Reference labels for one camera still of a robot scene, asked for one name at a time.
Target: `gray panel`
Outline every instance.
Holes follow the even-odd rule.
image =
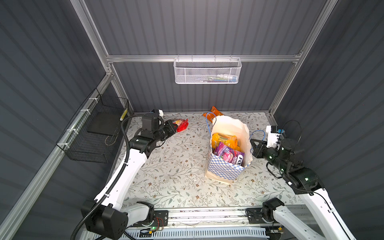
[[[0,39],[2,222],[105,71],[69,1],[0,1]],[[44,206],[33,207],[27,217],[35,216],[34,223],[24,222],[21,231],[41,239],[66,224],[68,237],[75,221],[63,221],[77,220],[80,206],[69,210],[75,204],[68,199],[82,202],[95,194],[108,168],[61,164],[60,178],[49,181],[38,199]],[[50,228],[35,228],[48,222]]]
[[[111,166],[65,157],[13,239],[68,239],[82,218],[81,205],[103,189]]]
[[[384,225],[383,11],[383,1],[339,1],[275,114],[301,123],[304,164],[357,239],[379,239]]]
[[[135,112],[266,110],[291,63],[243,63],[237,84],[176,84],[172,63],[114,63]]]
[[[110,55],[297,54],[325,0],[86,0]]]

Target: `yellow object in basket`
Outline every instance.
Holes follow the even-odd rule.
[[[222,142],[224,145],[241,152],[240,147],[237,145],[238,140],[236,136],[214,133],[212,135],[212,148],[217,148],[219,142]]]

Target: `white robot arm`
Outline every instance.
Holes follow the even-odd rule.
[[[280,139],[277,126],[266,128],[268,142],[251,139],[256,158],[264,158],[268,165],[275,166],[281,177],[299,195],[308,207],[327,240],[356,240],[332,204],[323,183],[314,171],[294,164],[297,142]],[[262,216],[267,222],[274,220],[284,225],[297,239],[325,239],[295,217],[277,198],[263,203]]]
[[[124,131],[124,122],[129,118],[142,116],[140,135],[129,141]],[[165,141],[175,134],[177,125],[171,120],[164,121],[161,110],[153,110],[145,115],[133,115],[124,119],[121,130],[127,145],[124,160],[116,169],[105,188],[93,201],[85,201],[81,208],[83,219],[74,229],[71,240],[75,240],[81,226],[85,224],[88,231],[117,240],[127,226],[137,222],[151,223],[154,219],[154,206],[146,202],[137,202],[121,212],[122,203],[133,179],[144,165],[159,141]]]
[[[126,169],[120,176],[119,180],[116,182],[111,193],[108,197],[101,203],[104,206],[111,205],[113,209],[117,211],[121,210],[122,202],[124,201],[125,195],[128,192],[129,187],[132,184],[133,179],[138,173],[139,169],[144,165],[147,161],[147,156],[144,153],[140,153],[137,149],[130,150],[129,160],[126,166]],[[116,169],[115,173],[105,186],[105,188],[95,197],[95,201],[101,199],[108,188],[111,186],[114,179],[116,179],[117,174],[122,168],[123,164],[126,164],[124,161],[121,161],[119,167]],[[133,206],[130,206],[126,209],[128,216],[127,226],[131,226],[132,224],[140,221],[144,221],[149,213],[149,206],[141,203],[136,203]]]

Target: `table surface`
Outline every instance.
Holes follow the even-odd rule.
[[[225,115],[240,119],[248,126],[250,133],[257,129],[265,130],[269,125],[265,113]],[[264,159],[254,158],[238,179],[229,185],[206,178],[210,136],[205,117],[201,114],[164,115],[164,120],[177,118],[188,119],[188,128],[176,133],[152,152],[129,188],[122,210],[137,201],[152,203],[155,208],[261,206],[273,197],[286,204],[303,204],[284,180],[275,179],[268,173]],[[141,118],[133,118],[127,131],[128,138],[131,139],[140,127]],[[255,132],[252,138],[262,139],[263,133]],[[124,143],[115,168],[122,161],[125,151]]]

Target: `blue checkered pattern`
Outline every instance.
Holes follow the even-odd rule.
[[[235,180],[246,167],[240,165],[234,165],[229,162],[225,162],[219,156],[216,156],[212,153],[212,146],[210,148],[210,154],[208,155],[208,171],[216,174],[219,177],[228,180]]]

